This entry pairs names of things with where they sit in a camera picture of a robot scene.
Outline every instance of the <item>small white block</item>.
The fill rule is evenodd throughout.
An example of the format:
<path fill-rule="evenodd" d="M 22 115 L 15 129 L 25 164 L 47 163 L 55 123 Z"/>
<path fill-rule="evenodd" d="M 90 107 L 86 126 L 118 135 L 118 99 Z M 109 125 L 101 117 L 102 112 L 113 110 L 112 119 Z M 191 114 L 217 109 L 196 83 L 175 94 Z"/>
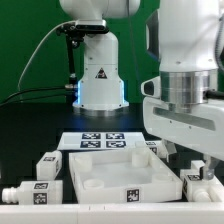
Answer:
<path fill-rule="evenodd" d="M 37 180 L 54 180 L 62 167 L 60 151 L 46 152 L 36 165 Z"/>

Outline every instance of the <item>black table surface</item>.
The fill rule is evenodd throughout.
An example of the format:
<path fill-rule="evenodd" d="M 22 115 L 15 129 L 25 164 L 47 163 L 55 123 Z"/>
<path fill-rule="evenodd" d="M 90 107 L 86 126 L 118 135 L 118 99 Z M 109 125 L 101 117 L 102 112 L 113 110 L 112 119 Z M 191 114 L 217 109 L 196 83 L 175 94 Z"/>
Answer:
<path fill-rule="evenodd" d="M 18 187 L 22 181 L 36 180 L 36 164 L 45 152 L 57 149 L 63 132 L 142 132 L 146 140 L 155 137 L 146 133 L 142 105 L 131 104 L 129 112 L 109 118 L 75 115 L 72 106 L 63 103 L 21 103 L 0 108 L 0 199 L 2 189 Z M 68 153 L 63 155 L 63 168 L 57 179 L 63 180 L 63 203 L 76 203 Z M 189 168 L 190 161 L 202 155 L 178 146 L 169 167 L 178 175 L 180 168 Z M 223 180 L 224 165 L 216 175 Z"/>

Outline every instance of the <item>black cable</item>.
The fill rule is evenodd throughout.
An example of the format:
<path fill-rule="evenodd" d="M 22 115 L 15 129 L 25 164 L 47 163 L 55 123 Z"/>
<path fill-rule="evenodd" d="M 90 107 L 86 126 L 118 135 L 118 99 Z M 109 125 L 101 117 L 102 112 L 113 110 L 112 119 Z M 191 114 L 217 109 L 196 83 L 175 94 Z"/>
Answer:
<path fill-rule="evenodd" d="M 205 93 L 205 97 L 208 99 L 224 100 L 224 93 L 219 91 L 208 90 Z"/>
<path fill-rule="evenodd" d="M 11 94 L 9 97 L 7 97 L 5 100 L 3 100 L 1 102 L 1 104 L 3 103 L 7 103 L 9 100 L 11 100 L 12 98 L 22 95 L 24 93 L 30 93 L 30 92 L 39 92 L 39 91 L 51 91 L 51 90 L 65 90 L 64 86 L 55 86 L 55 87 L 41 87 L 41 88 L 33 88 L 33 89 L 26 89 L 26 90 L 22 90 L 16 93 Z"/>
<path fill-rule="evenodd" d="M 6 103 L 1 103 L 0 107 L 6 106 L 6 105 L 12 104 L 12 103 L 21 103 L 21 102 L 29 101 L 29 100 L 38 100 L 38 99 L 45 99 L 45 98 L 51 98 L 51 97 L 57 97 L 57 96 L 67 96 L 67 95 L 68 95 L 68 93 L 61 93 L 61 94 L 54 94 L 54 95 L 48 95 L 48 96 L 26 98 L 26 99 L 22 99 L 22 100 L 14 100 L 14 101 L 6 102 Z"/>

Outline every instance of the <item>white tray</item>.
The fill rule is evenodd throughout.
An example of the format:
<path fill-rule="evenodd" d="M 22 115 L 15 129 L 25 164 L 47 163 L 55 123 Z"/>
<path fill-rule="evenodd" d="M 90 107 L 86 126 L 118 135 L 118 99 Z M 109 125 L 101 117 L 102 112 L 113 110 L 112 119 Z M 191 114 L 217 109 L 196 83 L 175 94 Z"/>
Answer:
<path fill-rule="evenodd" d="M 110 150 L 144 142 L 141 132 L 64 132 L 58 150 Z"/>
<path fill-rule="evenodd" d="M 146 167 L 132 165 L 136 150 L 147 151 Z M 79 203 L 164 202 L 182 197 L 182 181 L 147 147 L 70 153 L 69 165 Z"/>

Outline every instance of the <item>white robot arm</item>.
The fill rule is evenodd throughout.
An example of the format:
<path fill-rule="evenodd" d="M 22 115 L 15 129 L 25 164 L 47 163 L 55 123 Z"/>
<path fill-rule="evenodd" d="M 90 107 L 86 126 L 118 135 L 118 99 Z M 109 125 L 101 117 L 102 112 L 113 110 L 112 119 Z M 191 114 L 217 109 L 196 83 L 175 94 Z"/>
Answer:
<path fill-rule="evenodd" d="M 207 94 L 217 90 L 222 13 L 220 0 L 161 0 L 154 23 L 148 21 L 153 27 L 157 16 L 159 23 L 152 54 L 160 60 L 160 77 L 142 85 L 144 125 L 152 135 L 205 154 L 204 179 L 224 160 L 224 101 Z"/>
<path fill-rule="evenodd" d="M 84 37 L 84 75 L 78 84 L 74 111 L 89 116 L 113 116 L 126 111 L 124 84 L 118 75 L 118 40 L 105 29 L 104 18 L 122 18 L 134 14 L 140 0 L 60 0 L 66 13 L 76 20 L 74 28 L 94 30 Z"/>
<path fill-rule="evenodd" d="M 140 0 L 128 0 L 129 13 L 139 8 Z M 128 16 L 127 0 L 60 0 L 61 7 L 73 19 L 101 20 Z"/>

